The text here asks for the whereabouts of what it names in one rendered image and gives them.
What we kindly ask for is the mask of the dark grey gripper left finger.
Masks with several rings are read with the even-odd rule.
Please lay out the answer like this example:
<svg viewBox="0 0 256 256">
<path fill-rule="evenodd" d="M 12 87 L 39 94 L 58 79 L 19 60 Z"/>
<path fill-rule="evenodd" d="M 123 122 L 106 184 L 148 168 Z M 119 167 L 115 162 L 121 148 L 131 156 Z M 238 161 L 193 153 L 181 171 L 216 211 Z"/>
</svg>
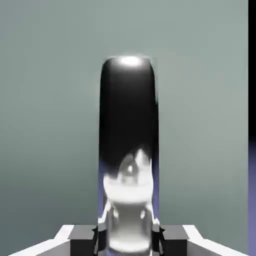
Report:
<svg viewBox="0 0 256 256">
<path fill-rule="evenodd" d="M 8 256 L 93 256 L 94 225 L 63 225 L 54 238 Z"/>
</svg>

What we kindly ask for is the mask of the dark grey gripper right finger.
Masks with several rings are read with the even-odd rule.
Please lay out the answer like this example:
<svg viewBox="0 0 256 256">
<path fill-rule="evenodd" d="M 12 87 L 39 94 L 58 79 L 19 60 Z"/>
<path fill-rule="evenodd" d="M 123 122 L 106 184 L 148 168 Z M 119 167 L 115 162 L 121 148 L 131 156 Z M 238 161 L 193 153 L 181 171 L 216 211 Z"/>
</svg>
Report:
<svg viewBox="0 0 256 256">
<path fill-rule="evenodd" d="M 243 256 L 243 253 L 203 238 L 195 225 L 162 225 L 159 255 Z"/>
</svg>

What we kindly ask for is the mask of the grey-green painted cabinet door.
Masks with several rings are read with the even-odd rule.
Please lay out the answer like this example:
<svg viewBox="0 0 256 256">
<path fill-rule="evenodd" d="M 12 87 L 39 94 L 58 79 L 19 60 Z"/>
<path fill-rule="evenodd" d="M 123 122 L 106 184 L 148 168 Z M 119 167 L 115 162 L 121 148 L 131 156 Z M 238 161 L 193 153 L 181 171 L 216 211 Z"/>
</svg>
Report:
<svg viewBox="0 0 256 256">
<path fill-rule="evenodd" d="M 109 56 L 151 57 L 159 219 L 248 251 L 248 0 L 0 0 L 0 256 L 97 219 Z"/>
</svg>

